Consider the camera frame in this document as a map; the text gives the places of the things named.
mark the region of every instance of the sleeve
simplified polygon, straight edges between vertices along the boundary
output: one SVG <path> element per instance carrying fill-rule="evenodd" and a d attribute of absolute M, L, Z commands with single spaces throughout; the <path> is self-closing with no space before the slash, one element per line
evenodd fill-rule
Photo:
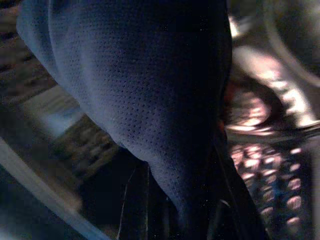
<path fill-rule="evenodd" d="M 225 1 L 24 0 L 17 29 L 87 115 L 149 163 L 184 239 L 205 239 L 202 186 L 231 63 Z"/>

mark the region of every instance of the pink light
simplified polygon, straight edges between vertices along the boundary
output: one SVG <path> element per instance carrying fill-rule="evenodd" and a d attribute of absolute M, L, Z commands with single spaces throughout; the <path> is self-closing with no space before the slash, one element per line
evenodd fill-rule
<path fill-rule="evenodd" d="M 292 226 L 292 225 L 298 224 L 299 222 L 300 222 L 300 218 L 297 217 L 297 216 L 295 216 L 295 217 L 293 217 L 293 218 L 290 218 L 288 221 L 286 221 L 286 224 L 287 224 L 288 226 Z"/>
<path fill-rule="evenodd" d="M 300 178 L 295 178 L 292 179 L 289 183 L 288 183 L 288 188 L 291 190 L 297 190 L 301 187 L 301 180 Z"/>
<path fill-rule="evenodd" d="M 300 196 L 293 196 L 286 202 L 286 205 L 291 210 L 296 210 L 301 207 L 301 202 L 302 200 Z"/>
<path fill-rule="evenodd" d="M 254 176 L 253 173 L 248 173 L 248 172 L 245 172 L 244 174 L 242 174 L 242 179 L 243 180 L 247 180 L 249 178 L 252 178 Z"/>
<path fill-rule="evenodd" d="M 300 168 L 300 163 L 296 163 L 290 166 L 290 172 L 294 172 Z"/>
<path fill-rule="evenodd" d="M 301 148 L 299 147 L 299 148 L 295 148 L 295 149 L 292 149 L 291 151 L 290 151 L 290 153 L 291 154 L 299 154 L 299 153 L 301 153 Z"/>
<path fill-rule="evenodd" d="M 277 170 L 275 170 L 275 169 L 266 170 L 266 171 L 263 173 L 263 175 L 264 175 L 264 176 L 269 176 L 269 175 L 271 175 L 271 174 L 274 174 L 276 171 L 277 171 Z"/>

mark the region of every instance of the metal surface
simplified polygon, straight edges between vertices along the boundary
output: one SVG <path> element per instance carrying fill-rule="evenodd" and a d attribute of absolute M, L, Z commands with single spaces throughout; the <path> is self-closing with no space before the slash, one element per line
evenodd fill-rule
<path fill-rule="evenodd" d="M 290 69 L 320 87 L 320 2 L 266 0 L 265 25 L 270 42 Z"/>
<path fill-rule="evenodd" d="M 230 154 L 273 239 L 318 239 L 320 2 L 242 4 L 230 5 L 249 26 L 232 34 Z"/>

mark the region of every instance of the dark blue fabric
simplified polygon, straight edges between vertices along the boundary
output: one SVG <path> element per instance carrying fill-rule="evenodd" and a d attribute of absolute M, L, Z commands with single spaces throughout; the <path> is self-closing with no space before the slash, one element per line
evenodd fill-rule
<path fill-rule="evenodd" d="M 87 115 L 149 163 L 184 239 L 204 239 L 231 62 L 225 1 L 24 0 L 17 30 Z"/>

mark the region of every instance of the blurred background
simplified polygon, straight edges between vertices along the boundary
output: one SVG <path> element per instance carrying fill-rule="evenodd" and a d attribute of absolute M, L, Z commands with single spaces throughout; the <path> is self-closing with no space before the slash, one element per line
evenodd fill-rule
<path fill-rule="evenodd" d="M 0 0 L 0 239 L 166 239 L 171 204 L 148 166 L 28 50 L 18 3 Z M 228 8 L 230 154 L 272 239 L 319 240 L 320 2 Z"/>

